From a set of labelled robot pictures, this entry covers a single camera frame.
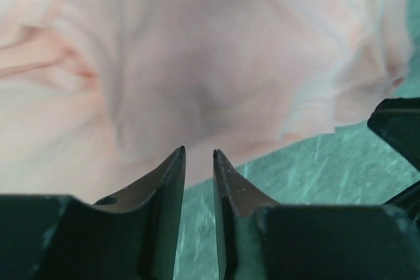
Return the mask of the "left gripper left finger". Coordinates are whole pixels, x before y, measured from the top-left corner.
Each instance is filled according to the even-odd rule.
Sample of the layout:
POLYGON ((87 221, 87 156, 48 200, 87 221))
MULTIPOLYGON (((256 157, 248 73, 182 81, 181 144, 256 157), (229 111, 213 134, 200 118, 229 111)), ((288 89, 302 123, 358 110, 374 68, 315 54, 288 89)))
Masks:
POLYGON ((1 196, 2 279, 172 279, 186 152, 89 205, 1 196))

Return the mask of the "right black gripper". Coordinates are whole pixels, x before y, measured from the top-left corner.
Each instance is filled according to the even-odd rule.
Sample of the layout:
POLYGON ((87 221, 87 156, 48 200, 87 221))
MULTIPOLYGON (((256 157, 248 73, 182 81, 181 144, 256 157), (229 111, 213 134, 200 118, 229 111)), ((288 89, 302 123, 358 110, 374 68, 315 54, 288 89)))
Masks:
MULTIPOLYGON (((367 120, 367 127, 419 169, 419 99, 383 100, 367 120)), ((419 183, 383 204, 397 224, 419 224, 419 183)))

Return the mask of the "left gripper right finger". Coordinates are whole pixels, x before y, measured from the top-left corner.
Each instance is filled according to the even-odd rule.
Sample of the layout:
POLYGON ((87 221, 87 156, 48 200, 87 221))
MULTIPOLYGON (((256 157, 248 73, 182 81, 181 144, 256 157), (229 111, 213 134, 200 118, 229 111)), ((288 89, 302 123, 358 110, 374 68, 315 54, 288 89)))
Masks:
POLYGON ((213 154, 221 279, 418 279, 419 231, 391 205, 285 205, 213 154))

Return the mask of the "pink t shirt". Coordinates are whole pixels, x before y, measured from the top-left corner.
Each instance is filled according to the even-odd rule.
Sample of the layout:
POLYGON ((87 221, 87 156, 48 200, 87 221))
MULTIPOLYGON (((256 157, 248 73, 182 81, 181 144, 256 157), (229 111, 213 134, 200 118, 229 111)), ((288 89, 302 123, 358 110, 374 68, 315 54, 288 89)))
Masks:
POLYGON ((1 192, 93 203, 175 148, 186 184, 366 120, 407 0, 1 0, 1 192))

